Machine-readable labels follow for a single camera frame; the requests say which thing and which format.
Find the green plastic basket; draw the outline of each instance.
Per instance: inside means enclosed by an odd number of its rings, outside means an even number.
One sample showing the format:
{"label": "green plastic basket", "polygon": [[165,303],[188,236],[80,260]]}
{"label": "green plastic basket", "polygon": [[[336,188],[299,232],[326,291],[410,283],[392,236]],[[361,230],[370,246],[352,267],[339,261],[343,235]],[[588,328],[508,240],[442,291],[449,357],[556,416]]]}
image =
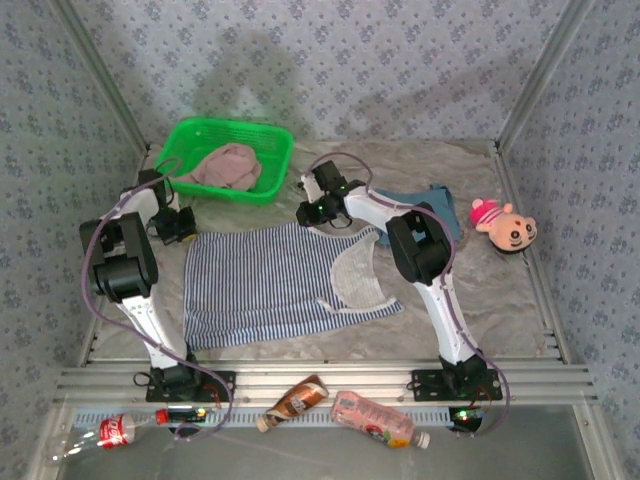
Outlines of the green plastic basket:
{"label": "green plastic basket", "polygon": [[[179,157],[182,159],[182,167],[174,176],[184,175],[196,168],[209,153],[227,143],[242,143],[255,150],[256,158],[262,164],[262,173],[254,188],[248,192],[240,192],[172,181],[175,191],[184,195],[215,197],[252,205],[271,203],[282,187],[293,152],[293,135],[284,128],[216,118],[188,118],[176,125],[169,135],[156,161],[156,167],[168,158]],[[171,168],[168,163],[159,170],[164,173]]]}

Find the blue cloth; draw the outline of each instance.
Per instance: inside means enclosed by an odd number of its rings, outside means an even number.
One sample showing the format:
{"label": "blue cloth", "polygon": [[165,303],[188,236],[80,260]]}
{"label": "blue cloth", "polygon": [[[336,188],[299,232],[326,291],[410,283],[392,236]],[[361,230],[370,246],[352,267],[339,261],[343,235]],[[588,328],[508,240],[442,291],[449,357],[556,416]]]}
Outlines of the blue cloth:
{"label": "blue cloth", "polygon": [[[391,200],[409,205],[427,202],[431,205],[431,208],[433,208],[434,213],[451,229],[455,241],[460,241],[460,223],[456,217],[453,195],[451,195],[451,192],[445,185],[434,183],[429,187],[429,190],[416,193],[397,193],[382,190],[381,188],[376,188],[374,191],[380,195],[389,197]],[[413,236],[416,240],[422,240],[425,235],[424,233],[414,233]],[[380,232],[380,240],[378,240],[378,243],[380,245],[389,245],[389,236],[384,232]]]}

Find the pink plush toy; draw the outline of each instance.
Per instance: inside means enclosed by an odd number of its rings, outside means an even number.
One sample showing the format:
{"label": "pink plush toy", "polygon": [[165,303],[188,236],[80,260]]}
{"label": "pink plush toy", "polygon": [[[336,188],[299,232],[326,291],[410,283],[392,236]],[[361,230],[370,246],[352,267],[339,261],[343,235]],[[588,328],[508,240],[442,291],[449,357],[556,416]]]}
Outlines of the pink plush toy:
{"label": "pink plush toy", "polygon": [[471,223],[478,232],[486,232],[502,253],[518,253],[527,248],[538,234],[536,221],[513,213],[513,205],[500,207],[497,200],[478,198],[471,204]]}

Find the floral wallpaper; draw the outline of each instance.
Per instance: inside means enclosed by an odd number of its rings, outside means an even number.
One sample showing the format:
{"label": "floral wallpaper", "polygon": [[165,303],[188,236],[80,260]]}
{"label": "floral wallpaper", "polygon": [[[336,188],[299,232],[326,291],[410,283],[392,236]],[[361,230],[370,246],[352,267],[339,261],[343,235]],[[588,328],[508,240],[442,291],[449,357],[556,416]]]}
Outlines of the floral wallpaper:
{"label": "floral wallpaper", "polygon": [[640,478],[640,4],[602,0],[508,157],[567,336]]}
{"label": "floral wallpaper", "polygon": [[73,0],[151,143],[185,116],[297,137],[497,138],[566,0]]}
{"label": "floral wallpaper", "polygon": [[0,2],[0,17],[0,479],[15,480],[87,330],[78,226],[140,155],[45,0]]}

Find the pink bottle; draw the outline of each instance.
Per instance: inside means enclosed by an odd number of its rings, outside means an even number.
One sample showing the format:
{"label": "pink bottle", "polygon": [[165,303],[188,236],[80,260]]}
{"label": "pink bottle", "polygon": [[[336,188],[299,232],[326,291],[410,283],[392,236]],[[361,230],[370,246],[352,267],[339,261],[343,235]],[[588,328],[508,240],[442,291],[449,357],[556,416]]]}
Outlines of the pink bottle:
{"label": "pink bottle", "polygon": [[427,448],[431,438],[428,433],[417,431],[413,421],[405,414],[354,392],[338,392],[331,408],[331,418],[391,448],[402,448],[409,444]]}

